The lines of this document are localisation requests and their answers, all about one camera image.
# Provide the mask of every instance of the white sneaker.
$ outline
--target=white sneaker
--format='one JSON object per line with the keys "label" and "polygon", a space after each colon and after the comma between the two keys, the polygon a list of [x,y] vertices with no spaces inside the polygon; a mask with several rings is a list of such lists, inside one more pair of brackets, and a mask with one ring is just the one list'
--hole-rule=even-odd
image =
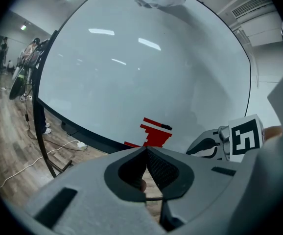
{"label": "white sneaker", "polygon": [[49,133],[51,133],[51,129],[47,128],[43,134],[49,134]]}

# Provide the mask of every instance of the white cable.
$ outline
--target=white cable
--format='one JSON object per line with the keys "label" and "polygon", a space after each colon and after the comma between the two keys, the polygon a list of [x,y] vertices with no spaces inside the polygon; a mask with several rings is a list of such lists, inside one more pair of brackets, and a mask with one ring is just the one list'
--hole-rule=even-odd
{"label": "white cable", "polygon": [[[58,150],[62,149],[64,146],[66,146],[67,144],[72,143],[72,142],[75,142],[75,141],[78,141],[78,140],[70,141],[70,142],[66,143],[65,145],[62,145],[59,149],[49,151],[49,152],[47,153],[47,155],[48,155],[50,152],[58,151]],[[43,157],[38,158],[34,163],[32,163],[32,164],[26,166],[24,169],[22,169],[22,170],[20,170],[19,172],[15,173],[15,174],[12,175],[11,177],[8,177],[8,178],[3,182],[2,186],[0,186],[0,188],[2,188],[2,187],[4,186],[4,184],[5,184],[5,182],[7,182],[10,178],[13,178],[14,176],[20,174],[22,171],[26,170],[27,168],[33,166],[34,164],[36,164],[36,162],[37,162],[38,160],[40,160],[40,159],[42,159],[42,158],[43,158]]]}

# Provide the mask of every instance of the black slot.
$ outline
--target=black slot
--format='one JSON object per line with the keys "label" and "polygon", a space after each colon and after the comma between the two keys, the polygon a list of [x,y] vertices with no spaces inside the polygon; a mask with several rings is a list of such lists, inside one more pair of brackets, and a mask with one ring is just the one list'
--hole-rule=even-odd
{"label": "black slot", "polygon": [[213,167],[211,170],[228,176],[234,176],[236,173],[235,170],[231,170],[223,167],[217,167],[217,166]]}
{"label": "black slot", "polygon": [[218,146],[219,143],[216,143],[213,139],[206,138],[200,141],[193,149],[186,152],[186,154],[195,154],[198,151],[211,149],[214,146]]}
{"label": "black slot", "polygon": [[49,203],[35,216],[35,219],[48,228],[52,228],[60,219],[65,209],[73,200],[77,191],[63,188]]}

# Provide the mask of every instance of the red marking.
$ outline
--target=red marking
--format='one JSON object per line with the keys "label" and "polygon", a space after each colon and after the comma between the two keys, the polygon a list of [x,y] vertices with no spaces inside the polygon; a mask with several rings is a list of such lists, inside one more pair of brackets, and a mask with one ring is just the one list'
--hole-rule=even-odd
{"label": "red marking", "polygon": [[156,121],[154,121],[154,120],[151,120],[151,119],[148,119],[148,118],[146,118],[146,117],[144,117],[143,120],[144,120],[145,122],[147,122],[147,123],[151,123],[151,124],[156,125],[156,126],[159,126],[159,127],[162,126],[161,123],[158,123],[158,122],[156,122]]}
{"label": "red marking", "polygon": [[124,142],[125,145],[131,146],[131,147],[140,147],[139,145],[133,144],[133,143],[129,143],[129,142]]}
{"label": "red marking", "polygon": [[[144,118],[145,122],[148,122],[145,119],[148,121],[152,121],[150,119]],[[171,133],[155,129],[144,124],[141,124],[141,128],[145,129],[145,133],[148,133],[147,142],[143,143],[143,146],[149,145],[149,146],[162,147],[164,143],[168,140],[168,138],[172,136]]]}

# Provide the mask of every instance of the air conditioner vent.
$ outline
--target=air conditioner vent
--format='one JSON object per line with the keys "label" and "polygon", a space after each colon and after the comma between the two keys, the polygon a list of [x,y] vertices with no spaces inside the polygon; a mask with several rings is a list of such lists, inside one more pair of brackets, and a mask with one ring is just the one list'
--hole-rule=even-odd
{"label": "air conditioner vent", "polygon": [[249,0],[244,4],[240,5],[239,7],[235,8],[234,10],[232,10],[232,13],[235,16],[235,18],[239,18],[248,12],[259,9],[271,3],[272,0]]}

